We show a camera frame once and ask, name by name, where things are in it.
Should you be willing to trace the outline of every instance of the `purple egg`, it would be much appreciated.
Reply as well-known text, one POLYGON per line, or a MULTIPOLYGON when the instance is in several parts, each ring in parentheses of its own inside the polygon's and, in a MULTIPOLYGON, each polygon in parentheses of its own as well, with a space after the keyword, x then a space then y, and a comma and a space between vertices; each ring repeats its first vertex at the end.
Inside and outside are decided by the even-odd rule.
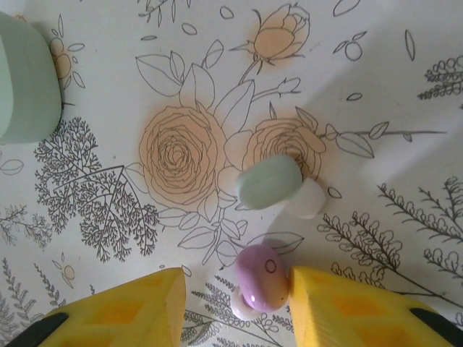
POLYGON ((272 312, 282 307, 289 295, 289 284, 283 262, 265 244, 255 244, 238 254, 239 287, 246 303, 259 312, 272 312))

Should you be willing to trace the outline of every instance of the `small orange flower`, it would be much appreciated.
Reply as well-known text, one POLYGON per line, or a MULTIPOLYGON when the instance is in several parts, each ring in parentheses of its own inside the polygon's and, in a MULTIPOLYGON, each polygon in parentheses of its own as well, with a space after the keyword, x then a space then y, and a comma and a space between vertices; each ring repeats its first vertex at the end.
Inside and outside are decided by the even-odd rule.
POLYGON ((297 5, 286 4, 260 24, 254 41, 249 40, 233 50, 249 51, 254 54, 255 61, 285 59, 295 56, 307 41, 309 33, 309 13, 297 5))

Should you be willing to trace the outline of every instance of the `leaf illustration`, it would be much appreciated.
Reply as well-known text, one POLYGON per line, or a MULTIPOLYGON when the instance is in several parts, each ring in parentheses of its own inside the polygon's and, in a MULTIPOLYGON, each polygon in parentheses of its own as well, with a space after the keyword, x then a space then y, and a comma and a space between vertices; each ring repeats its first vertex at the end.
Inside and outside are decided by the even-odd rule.
POLYGON ((208 197, 206 197, 199 205, 198 212, 208 222, 211 222, 217 213, 218 209, 218 195, 214 190, 208 197))
POLYGON ((175 79, 179 82, 183 80, 183 74, 185 73, 185 62, 183 58, 176 52, 171 52, 170 58, 171 72, 175 79))
POLYGON ((21 160, 10 159, 0 166, 0 171, 7 176, 13 176, 21 172, 22 168, 24 163, 21 160))
POLYGON ((179 226, 186 212, 179 208, 168 208, 158 214, 159 223, 163 226, 179 226))
POLYGON ((237 259, 238 251, 229 241, 222 241, 217 246, 217 256, 223 266, 228 267, 233 265, 237 259))
POLYGON ((404 139, 405 139, 407 142, 413 141, 412 134, 410 134, 409 132, 406 132, 406 133, 404 134, 404 139))
POLYGON ((189 23, 183 23, 182 24, 182 30, 185 34, 187 35, 190 35, 190 36, 194 36, 197 34, 197 30, 195 27, 193 27, 191 24, 189 23))
POLYGON ((220 59, 222 54, 224 53, 224 45, 219 40, 215 40, 211 47, 209 47, 208 52, 205 55, 204 62, 205 67, 210 69, 217 61, 220 59))
POLYGON ((220 15, 222 18, 225 20, 231 20, 234 18, 234 13, 232 10, 230 10, 227 6, 222 6, 220 8, 220 15))
POLYGON ((140 163, 132 163, 125 167, 127 178, 132 182, 135 188, 137 188, 143 194, 148 193, 148 185, 146 184, 145 177, 143 174, 143 166, 140 163))
POLYGON ((410 57, 410 60, 415 61, 415 40, 413 40, 413 36, 408 29, 405 30, 405 47, 407 48, 407 53, 410 57))
POLYGON ((171 8, 171 17, 172 17, 172 22, 175 23, 175 14, 177 13, 177 8, 175 5, 175 0, 172 0, 172 8, 171 8))
POLYGON ((148 54, 135 58, 140 75, 148 85, 163 96, 174 96, 182 85, 171 73, 171 59, 159 54, 148 54))
POLYGON ((177 245, 184 249, 204 249, 214 241, 214 230, 204 226, 189 232, 177 245))
POLYGON ((85 48, 85 45, 83 43, 73 43, 72 45, 70 45, 67 48, 67 50, 69 52, 78 52, 78 51, 81 51, 84 48, 85 48))
POLYGON ((255 92, 254 80, 246 81, 224 96, 214 111, 226 138, 239 132, 247 121, 255 92))
POLYGON ((196 109, 196 103, 198 102, 205 108, 209 108, 215 98, 214 81, 209 72, 197 64, 192 64, 180 90, 180 103, 182 106, 196 109))
POLYGON ((327 140, 333 141, 338 137, 339 133, 331 124, 327 124, 325 128, 325 137, 327 140))
POLYGON ((388 129, 388 127, 389 127, 388 121, 383 121, 381 123, 378 123, 370 130, 370 134, 368 134, 368 137, 372 140, 377 140, 381 136, 383 136, 384 132, 388 129))
POLYGON ((374 158, 373 149, 362 136, 354 132, 344 132, 336 138, 340 150, 363 158, 374 158))
POLYGON ((333 9, 333 16, 339 17, 347 12, 352 11, 358 6, 360 0, 339 0, 333 9))
POLYGON ((296 106, 296 112, 299 118, 301 118, 301 121, 306 124, 310 131, 312 131, 314 134, 318 129, 318 121, 315 119, 314 116, 312 116, 310 113, 302 110, 301 108, 296 106))
POLYGON ((200 221, 200 215, 198 215, 196 212, 188 213, 180 221, 179 228, 180 230, 188 230, 188 229, 194 228, 199 223, 199 221, 200 221))
MULTIPOLYGON (((233 134, 225 142, 226 158, 235 168, 237 168, 240 171, 243 169, 243 159, 246 154, 245 149, 246 149, 246 145, 249 142, 251 136, 252 136, 252 132, 250 130, 241 131, 241 132, 237 132, 236 134, 233 134)), ((229 186, 228 179, 224 179, 224 186, 226 187, 229 186)), ((225 189, 224 191, 227 192, 228 194, 236 195, 234 184, 231 187, 229 187, 228 191, 225 189)))
POLYGON ((359 92, 352 93, 346 98, 346 101, 357 101, 357 100, 360 100, 362 97, 363 97, 362 93, 359 93, 359 92))
POLYGON ((304 241, 304 238, 298 234, 277 231, 273 233, 266 233, 256 236, 254 239, 247 243, 248 246, 252 244, 267 244, 272 247, 275 252, 280 255, 293 252, 304 241))
POLYGON ((58 31, 59 35, 63 38, 64 37, 64 26, 63 26, 63 17, 59 15, 58 18, 58 31))
POLYGON ((341 193, 339 192, 338 189, 336 189, 336 188, 334 188, 334 187, 329 187, 329 188, 328 188, 328 194, 329 194, 330 197, 332 197, 333 199, 342 199, 341 193))
POLYGON ((334 49, 333 54, 338 53, 338 52, 339 52, 341 49, 343 49, 343 48, 346 46, 346 44, 348 44, 348 43, 349 43, 348 40, 342 41, 342 42, 334 49))
POLYGON ((140 40, 141 41, 152 41, 152 40, 155 40, 156 38, 158 38, 156 35, 147 35, 147 36, 143 36, 140 40))
POLYGON ((366 31, 362 31, 361 33, 355 34, 354 36, 352 36, 352 41, 357 41, 361 39, 363 36, 365 36, 366 33, 366 31))
POLYGON ((238 226, 235 222, 232 222, 231 220, 228 219, 222 219, 220 222, 220 227, 222 228, 222 231, 229 237, 233 239, 240 239, 239 235, 239 229, 238 226))
POLYGON ((74 71, 72 73, 72 77, 74 78, 74 81, 77 83, 77 85, 79 87, 81 87, 82 89, 85 89, 84 81, 82 81, 82 78, 81 78, 79 72, 74 71))
POLYGON ((239 235, 240 235, 240 236, 243 236, 243 235, 246 233, 247 221, 246 221, 246 220, 240 220, 240 221, 237 223, 237 227, 238 227, 239 235))

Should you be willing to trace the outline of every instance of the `mint green block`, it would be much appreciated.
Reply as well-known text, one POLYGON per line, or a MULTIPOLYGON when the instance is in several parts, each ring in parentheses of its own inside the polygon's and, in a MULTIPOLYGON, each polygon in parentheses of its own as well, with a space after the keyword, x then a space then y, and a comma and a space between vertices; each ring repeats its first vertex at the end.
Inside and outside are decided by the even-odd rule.
POLYGON ((272 155, 237 178, 237 195, 252 210, 262 210, 291 197, 302 186, 299 166, 289 155, 272 155))
POLYGON ((45 40, 0 12, 0 143, 40 141, 60 116, 61 93, 45 40))

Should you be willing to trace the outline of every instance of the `orange rose illustration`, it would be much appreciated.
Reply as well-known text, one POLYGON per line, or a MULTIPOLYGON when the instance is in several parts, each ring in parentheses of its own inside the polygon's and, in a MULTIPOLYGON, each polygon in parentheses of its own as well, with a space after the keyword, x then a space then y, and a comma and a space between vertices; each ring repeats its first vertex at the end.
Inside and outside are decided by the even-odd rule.
POLYGON ((143 173, 157 202, 212 219, 217 176, 225 164, 225 135, 200 104, 156 114, 140 143, 143 173))
POLYGON ((245 72, 240 83, 259 62, 261 68, 264 61, 272 64, 273 60, 295 56, 304 46, 310 33, 310 15, 298 5, 283 5, 264 22, 261 21, 259 12, 254 11, 260 21, 254 41, 248 40, 247 43, 232 49, 232 51, 246 50, 254 54, 254 62, 245 72))
POLYGON ((326 145, 299 119, 269 119, 256 126, 255 132, 242 132, 226 144, 230 161, 239 170, 246 170, 262 159, 275 154, 292 156, 301 168, 304 178, 316 179, 320 173, 326 145), (232 153, 234 142, 249 139, 244 156, 238 159, 232 153))

